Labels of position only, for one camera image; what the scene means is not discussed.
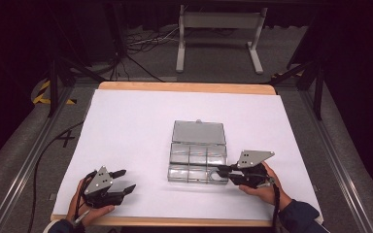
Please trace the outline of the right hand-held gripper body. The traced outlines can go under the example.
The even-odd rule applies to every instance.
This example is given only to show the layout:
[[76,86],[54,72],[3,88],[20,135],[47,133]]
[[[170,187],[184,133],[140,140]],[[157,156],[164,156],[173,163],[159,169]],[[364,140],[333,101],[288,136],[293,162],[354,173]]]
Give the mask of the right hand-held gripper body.
[[273,151],[242,150],[238,161],[229,166],[227,176],[235,185],[251,188],[268,186],[274,180],[268,175],[262,162],[273,155]]

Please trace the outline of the person's left hand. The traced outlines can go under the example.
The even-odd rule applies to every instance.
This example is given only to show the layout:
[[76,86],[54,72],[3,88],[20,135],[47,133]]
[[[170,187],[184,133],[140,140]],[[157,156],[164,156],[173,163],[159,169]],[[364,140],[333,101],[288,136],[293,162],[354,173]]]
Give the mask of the person's left hand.
[[96,219],[113,211],[115,209],[115,206],[109,205],[109,206],[105,206],[99,209],[90,208],[81,199],[80,189],[82,185],[83,185],[83,180],[80,180],[77,186],[76,192],[70,201],[66,219],[69,222],[74,223],[76,216],[81,216],[83,214],[86,214],[86,216],[81,220],[81,224],[84,227],[87,227],[87,226],[90,226]]

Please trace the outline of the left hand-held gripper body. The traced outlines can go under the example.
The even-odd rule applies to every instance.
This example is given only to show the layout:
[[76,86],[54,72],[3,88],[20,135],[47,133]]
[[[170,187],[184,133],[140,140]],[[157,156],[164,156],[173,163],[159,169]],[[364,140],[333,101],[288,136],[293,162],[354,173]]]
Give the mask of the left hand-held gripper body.
[[84,184],[83,198],[85,203],[94,209],[105,206],[118,206],[123,201],[124,196],[120,196],[120,191],[110,192],[114,179],[109,175],[105,166],[89,174],[89,180]]

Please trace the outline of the aluminium rail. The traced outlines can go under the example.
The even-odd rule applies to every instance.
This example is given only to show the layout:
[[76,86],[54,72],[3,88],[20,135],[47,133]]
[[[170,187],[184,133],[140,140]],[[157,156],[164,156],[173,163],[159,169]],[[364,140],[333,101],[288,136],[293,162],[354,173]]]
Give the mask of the aluminium rail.
[[300,91],[299,95],[302,102],[307,107],[308,116],[313,121],[323,143],[325,156],[334,173],[334,176],[340,186],[343,196],[349,206],[350,211],[356,221],[356,225],[360,233],[373,233],[373,224],[368,217],[367,212],[364,210],[361,198],[358,195],[356,186],[351,179],[347,169],[342,164],[338,157],[336,148],[334,147],[329,133],[325,125],[318,119],[313,109],[313,99],[307,91]]
[[62,87],[60,107],[50,116],[50,105],[38,105],[0,150],[0,232],[33,172],[72,87]]

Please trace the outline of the black metal stand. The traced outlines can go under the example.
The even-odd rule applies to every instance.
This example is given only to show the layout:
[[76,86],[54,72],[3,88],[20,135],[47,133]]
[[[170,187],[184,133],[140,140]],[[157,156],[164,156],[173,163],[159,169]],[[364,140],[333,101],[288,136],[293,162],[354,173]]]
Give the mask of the black metal stand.
[[77,82],[77,75],[74,75],[72,69],[77,70],[84,77],[88,77],[97,83],[105,81],[100,75],[90,71],[84,65],[66,58],[58,57],[54,59],[50,65],[50,113],[49,117],[52,117],[58,107],[61,105],[60,96],[58,94],[58,82],[62,82],[63,86],[68,89],[72,88]]
[[281,83],[296,74],[301,73],[299,80],[296,83],[296,88],[301,91],[307,91],[312,83],[315,84],[313,111],[317,120],[322,119],[322,91],[323,91],[323,71],[322,66],[317,61],[308,61],[299,64],[294,68],[289,69],[283,74],[275,74],[274,77],[267,82],[270,85]]

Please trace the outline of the white metal stand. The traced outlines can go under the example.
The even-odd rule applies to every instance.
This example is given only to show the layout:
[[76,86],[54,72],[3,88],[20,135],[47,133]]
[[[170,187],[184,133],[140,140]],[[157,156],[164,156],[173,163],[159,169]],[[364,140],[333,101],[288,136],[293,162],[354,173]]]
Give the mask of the white metal stand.
[[253,29],[254,38],[247,42],[247,49],[257,74],[263,73],[259,56],[256,51],[260,33],[267,16],[268,9],[262,8],[256,13],[211,13],[189,12],[186,5],[180,7],[179,14],[179,45],[175,70],[184,71],[186,55],[186,28],[227,28],[227,29]]

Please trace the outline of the person's right hand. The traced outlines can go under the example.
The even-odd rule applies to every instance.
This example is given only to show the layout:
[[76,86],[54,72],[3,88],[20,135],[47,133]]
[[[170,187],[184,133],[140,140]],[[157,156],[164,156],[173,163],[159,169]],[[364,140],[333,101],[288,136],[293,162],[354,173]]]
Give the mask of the person's right hand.
[[[280,203],[279,210],[282,211],[287,205],[292,202],[292,199],[285,193],[282,189],[281,182],[278,179],[276,173],[269,167],[266,162],[263,162],[263,165],[267,171],[267,174],[274,179],[275,185],[279,188],[280,191]],[[256,196],[262,201],[275,205],[275,191],[272,185],[264,186],[259,188],[251,188],[249,186],[240,185],[239,189],[245,192],[248,195]]]

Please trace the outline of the clear plastic compartment box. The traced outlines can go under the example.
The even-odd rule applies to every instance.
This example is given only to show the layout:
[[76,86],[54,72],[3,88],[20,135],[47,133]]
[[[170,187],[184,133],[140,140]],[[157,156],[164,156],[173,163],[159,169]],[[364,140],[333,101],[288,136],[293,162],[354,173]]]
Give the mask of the clear plastic compartment box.
[[226,185],[219,165],[227,163],[223,124],[201,120],[174,122],[167,180],[177,183]]

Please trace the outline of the yellow black floor tape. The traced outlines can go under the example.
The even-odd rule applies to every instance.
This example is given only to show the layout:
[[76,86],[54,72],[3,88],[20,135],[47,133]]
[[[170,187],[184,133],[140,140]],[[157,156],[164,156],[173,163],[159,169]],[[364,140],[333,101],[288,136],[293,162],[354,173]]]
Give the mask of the yellow black floor tape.
[[50,84],[51,84],[50,81],[45,81],[41,85],[36,97],[32,100],[33,104],[49,104],[51,102],[50,98],[44,97],[47,89],[50,87]]

